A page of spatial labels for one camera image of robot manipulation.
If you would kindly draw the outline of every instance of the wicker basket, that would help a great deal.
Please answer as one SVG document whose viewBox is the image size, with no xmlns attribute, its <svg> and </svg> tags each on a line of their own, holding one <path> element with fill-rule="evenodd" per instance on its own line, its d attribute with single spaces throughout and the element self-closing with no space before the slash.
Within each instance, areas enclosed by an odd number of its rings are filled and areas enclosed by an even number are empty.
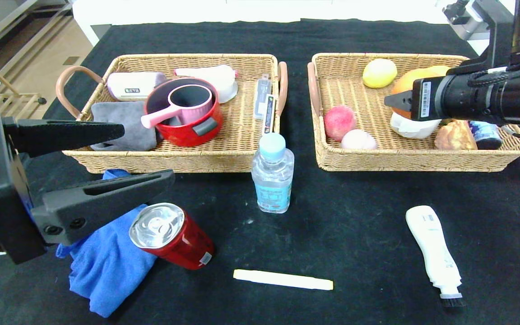
<svg viewBox="0 0 520 325">
<path fill-rule="evenodd" d="M 326 171 L 501 171 L 520 156 L 520 139 L 500 130 L 503 144 L 499 150 L 437 150 L 436 132 L 425 139 L 407 139 L 390 129 L 392 109 L 384 96 L 392 86 L 365 87 L 362 72 L 375 58 L 388 58 L 396 64 L 400 78 L 404 72 L 431 65 L 457 66 L 461 56 L 435 54 L 318 53 L 308 64 L 314 146 L 318 166 Z M 343 149 L 324 134 L 322 115 L 332 107 L 353 107 L 357 128 L 377 140 L 378 149 Z M 510 126 L 520 132 L 515 125 Z"/>
<path fill-rule="evenodd" d="M 272 94 L 279 99 L 274 122 L 275 132 L 280 131 L 280 115 L 286 101 L 286 64 L 278 64 L 276 57 L 270 54 L 125 55 L 111 62 L 103 79 L 82 66 L 68 68 L 57 82 L 56 93 L 64 107 L 78 120 L 91 121 L 93 103 L 116 101 L 105 86 L 107 77 L 113 72 L 159 71 L 171 77 L 174 68 L 199 68 L 219 64 L 228 64 L 238 71 L 238 94 L 221 104 L 223 127 L 209 142 L 196 147 L 180 147 L 164 140 L 148 152 L 97 152 L 85 147 L 66 150 L 63 151 L 64 154 L 74 157 L 90 173 L 101 173 L 110 168 L 121 168 L 130 173 L 155 172 L 168 168 L 178 173 L 250 172 L 252 156 L 258 150 L 262 124 L 260 120 L 254 119 L 253 113 L 256 80 L 262 78 L 262 74 L 269 74 L 273 81 Z M 81 113 L 69 103 L 63 93 L 66 80 L 75 70 L 84 71 L 99 83 Z"/>
</svg>

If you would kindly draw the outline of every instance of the water bottle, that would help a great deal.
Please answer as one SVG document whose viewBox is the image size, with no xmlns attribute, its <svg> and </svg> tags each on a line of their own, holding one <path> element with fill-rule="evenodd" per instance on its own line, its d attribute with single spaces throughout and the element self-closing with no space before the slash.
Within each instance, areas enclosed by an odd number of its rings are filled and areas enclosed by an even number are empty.
<svg viewBox="0 0 520 325">
<path fill-rule="evenodd" d="M 260 210 L 271 214 L 288 210 L 293 173 L 294 154 L 286 148 L 284 137 L 277 133 L 262 136 L 252 160 L 252 180 Z"/>
</svg>

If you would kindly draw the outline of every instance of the pink cup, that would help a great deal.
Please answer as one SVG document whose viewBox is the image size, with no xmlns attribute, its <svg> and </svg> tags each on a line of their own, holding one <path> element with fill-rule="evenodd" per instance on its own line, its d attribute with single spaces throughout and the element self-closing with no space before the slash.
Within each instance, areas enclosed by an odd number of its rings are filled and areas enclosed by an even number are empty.
<svg viewBox="0 0 520 325">
<path fill-rule="evenodd" d="M 170 105 L 160 111 L 141 117 L 145 128 L 177 116 L 182 124 L 189 124 L 202 118 L 214 105 L 212 92 L 199 84 L 185 84 L 174 88 L 167 96 Z"/>
</svg>

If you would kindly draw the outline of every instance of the blue bottle cap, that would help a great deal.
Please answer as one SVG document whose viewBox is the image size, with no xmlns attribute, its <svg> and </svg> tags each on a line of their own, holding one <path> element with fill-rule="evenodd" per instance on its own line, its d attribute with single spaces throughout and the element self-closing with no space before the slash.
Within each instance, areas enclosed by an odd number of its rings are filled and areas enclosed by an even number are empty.
<svg viewBox="0 0 520 325">
<path fill-rule="evenodd" d="M 268 133 L 260 138 L 260 155 L 266 160 L 281 160 L 286 150 L 286 140 L 278 133 Z"/>
</svg>

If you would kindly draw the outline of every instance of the white stick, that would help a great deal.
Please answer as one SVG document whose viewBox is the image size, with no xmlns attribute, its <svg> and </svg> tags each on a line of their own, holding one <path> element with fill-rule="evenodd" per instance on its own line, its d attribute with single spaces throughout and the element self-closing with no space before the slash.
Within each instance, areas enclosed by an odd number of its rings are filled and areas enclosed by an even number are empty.
<svg viewBox="0 0 520 325">
<path fill-rule="evenodd" d="M 331 280 L 316 279 L 310 276 L 251 271 L 247 269 L 235 269 L 234 279 L 295 288 L 318 290 L 332 290 L 332 288 L 334 288 L 334 282 Z"/>
</svg>

